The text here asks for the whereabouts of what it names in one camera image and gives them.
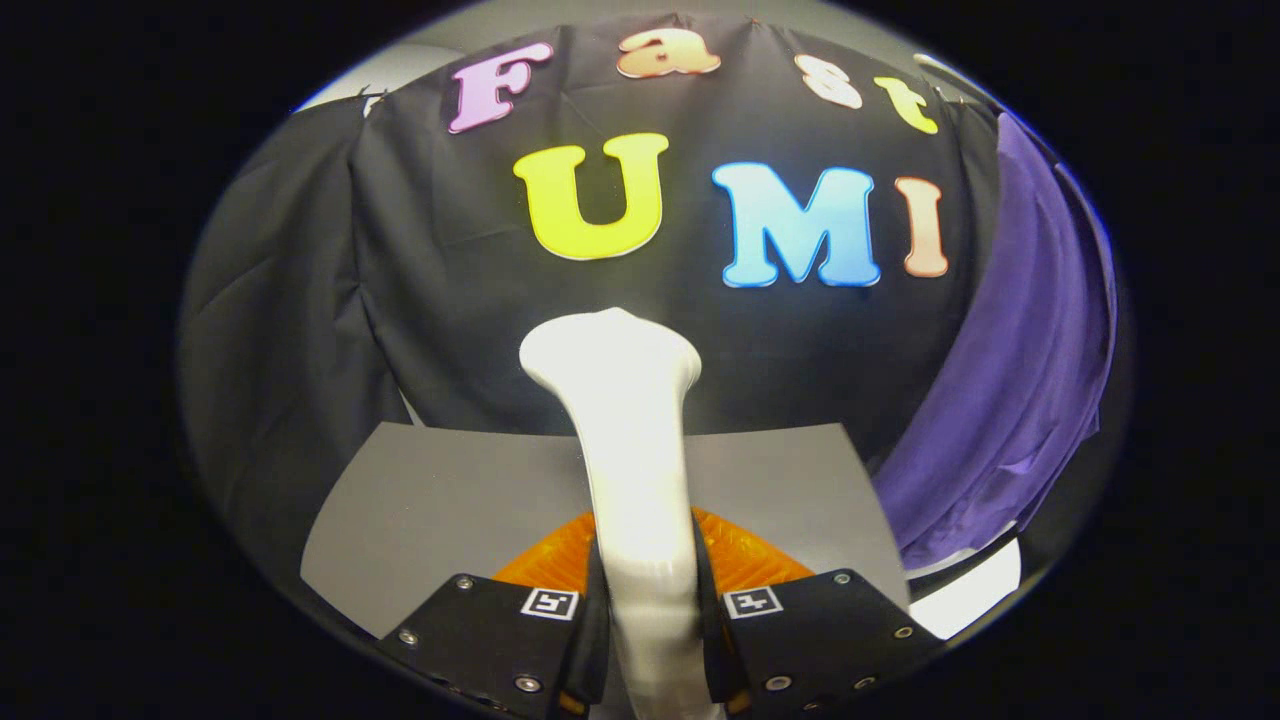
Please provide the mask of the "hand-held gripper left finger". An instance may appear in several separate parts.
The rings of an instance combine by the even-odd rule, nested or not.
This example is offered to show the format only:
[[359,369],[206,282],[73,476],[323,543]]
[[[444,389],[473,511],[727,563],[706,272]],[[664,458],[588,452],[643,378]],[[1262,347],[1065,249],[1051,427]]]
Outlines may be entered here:
[[503,719],[588,719],[605,697],[611,635],[595,518],[582,512],[494,578],[449,577],[378,650]]

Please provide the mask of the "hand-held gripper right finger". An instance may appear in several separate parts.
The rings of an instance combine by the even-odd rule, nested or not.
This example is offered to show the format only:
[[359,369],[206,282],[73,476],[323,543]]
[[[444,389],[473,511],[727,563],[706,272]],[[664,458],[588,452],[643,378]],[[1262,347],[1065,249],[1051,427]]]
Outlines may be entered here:
[[703,509],[692,523],[703,666],[728,717],[822,717],[943,653],[858,571],[812,571]]

